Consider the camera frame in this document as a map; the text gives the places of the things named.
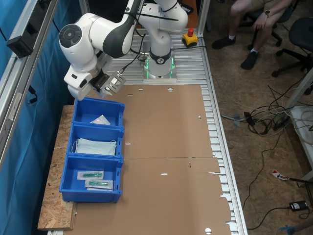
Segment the brown cardboard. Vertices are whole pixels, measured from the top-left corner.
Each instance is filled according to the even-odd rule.
[[[217,168],[216,158],[191,159],[191,167],[184,158],[125,160],[120,200],[79,203],[74,230],[64,234],[230,235],[220,179],[207,173]]]
[[[212,157],[199,85],[123,86],[106,99],[125,104],[125,159]]]

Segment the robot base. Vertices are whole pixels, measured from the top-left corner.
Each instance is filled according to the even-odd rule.
[[[165,76],[155,76],[148,71],[148,64],[149,64],[149,57],[147,57],[144,72],[143,72],[143,82],[144,83],[172,83],[176,82],[177,74],[176,74],[176,67],[175,67],[175,60],[172,57],[172,70]]]

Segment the blue bin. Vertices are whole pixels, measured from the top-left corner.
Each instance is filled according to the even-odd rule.
[[[110,127],[106,125],[86,125],[86,124],[76,124],[72,123],[68,145],[67,153],[74,153],[76,148],[77,139],[83,138],[90,141],[104,141],[111,142],[116,141],[115,155],[96,155],[96,154],[82,154],[77,153],[77,155],[84,156],[99,156],[108,158],[119,158],[122,159],[122,138],[124,135],[124,130],[116,127]]]
[[[103,115],[110,126],[124,128],[122,125],[125,105],[115,101],[94,98],[84,98],[75,102],[73,122],[88,123]]]
[[[63,200],[74,202],[117,202],[122,194],[120,188],[122,165],[122,159],[67,154],[59,189]],[[113,191],[87,190],[85,188],[85,180],[77,179],[77,172],[92,170],[103,170],[103,179],[114,181]]]

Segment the floor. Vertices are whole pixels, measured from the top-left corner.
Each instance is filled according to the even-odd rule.
[[[220,113],[231,117],[236,115],[243,117],[244,112],[251,112],[251,109],[234,103],[224,94],[242,105],[257,108],[261,105],[270,104],[274,100],[268,85],[278,92],[284,92],[304,73],[299,69],[293,69],[282,73],[278,78],[271,77],[272,71],[297,61],[286,54],[276,57],[275,53],[279,48],[275,46],[276,40],[274,38],[270,38],[260,50],[260,56],[254,69],[250,71],[241,69],[240,64],[248,54],[246,47],[252,40],[252,28],[240,28],[235,45],[221,50],[213,50],[211,48],[212,42],[227,35],[226,19],[233,2],[233,0],[226,0],[226,3],[219,3],[216,0],[211,0],[212,31],[205,33],[205,44],[207,45],[212,75],[219,82],[218,84],[214,79]],[[290,28],[295,20],[311,16],[312,12],[313,3],[311,0],[300,1],[292,18],[284,25]],[[299,48],[289,42],[288,32],[281,24],[275,31],[283,38],[280,48],[288,48],[303,54]],[[313,95],[309,95],[303,100],[309,102],[312,98]],[[251,186],[251,196],[244,209],[248,228],[256,227],[266,212],[272,208],[287,207],[289,202],[293,201],[306,200],[308,202],[304,188],[298,188],[296,183],[291,181],[278,180],[271,174],[273,169],[276,169],[285,176],[301,178],[310,171],[309,163],[292,124],[272,137],[262,137],[251,133],[245,123],[240,123],[240,126],[236,127],[233,121],[223,119],[223,126],[242,203],[248,196],[249,184],[262,168],[261,152],[273,148],[279,134],[283,133],[277,147],[273,151],[264,153],[264,170]],[[267,216],[260,228],[248,231],[248,233],[249,235],[286,234],[279,232],[278,228],[304,222],[298,218],[299,214],[301,212],[275,210]],[[301,234],[313,234],[313,228]]]

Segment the shorts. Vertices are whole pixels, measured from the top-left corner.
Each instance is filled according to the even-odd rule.
[[[257,11],[260,9],[270,10],[275,4],[277,4],[280,0],[251,0],[253,11]]]

